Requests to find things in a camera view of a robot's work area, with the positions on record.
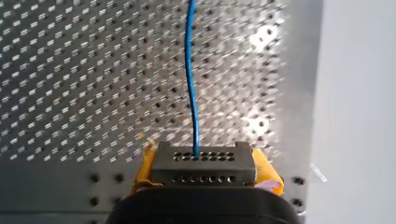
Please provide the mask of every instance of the blue wire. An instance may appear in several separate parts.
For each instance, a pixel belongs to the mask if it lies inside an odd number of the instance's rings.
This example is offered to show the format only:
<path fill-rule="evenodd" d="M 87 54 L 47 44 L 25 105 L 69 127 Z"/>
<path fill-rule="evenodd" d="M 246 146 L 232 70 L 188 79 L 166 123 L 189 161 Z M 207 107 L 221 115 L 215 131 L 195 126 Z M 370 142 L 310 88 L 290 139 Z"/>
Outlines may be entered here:
<path fill-rule="evenodd" d="M 194 80 L 192 77 L 191 66 L 191 39 L 192 39 L 192 24 L 194 22 L 195 0 L 189 0 L 189 9 L 186 21 L 186 35 L 184 40 L 184 61 L 186 64 L 187 85 L 189 87 L 190 108 L 192 115 L 192 128 L 193 128 L 193 146 L 192 153 L 194 156 L 199 155 L 199 122 L 198 110 L 195 102 L 195 89 Z"/>

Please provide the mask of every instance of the gray metal surface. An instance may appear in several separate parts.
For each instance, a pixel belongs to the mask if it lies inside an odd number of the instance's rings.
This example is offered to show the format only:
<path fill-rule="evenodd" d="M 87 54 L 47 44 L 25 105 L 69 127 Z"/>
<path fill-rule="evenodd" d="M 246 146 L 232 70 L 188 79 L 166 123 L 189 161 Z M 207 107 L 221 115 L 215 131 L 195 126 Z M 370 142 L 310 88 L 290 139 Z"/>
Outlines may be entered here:
<path fill-rule="evenodd" d="M 1 211 L 108 212 L 129 192 L 149 139 L 191 145 L 186 9 L 161 0 L 0 4 Z M 309 166 L 320 12 L 313 0 L 198 1 L 195 17 L 202 144 L 262 148 L 289 201 L 305 198 L 292 178 Z"/>

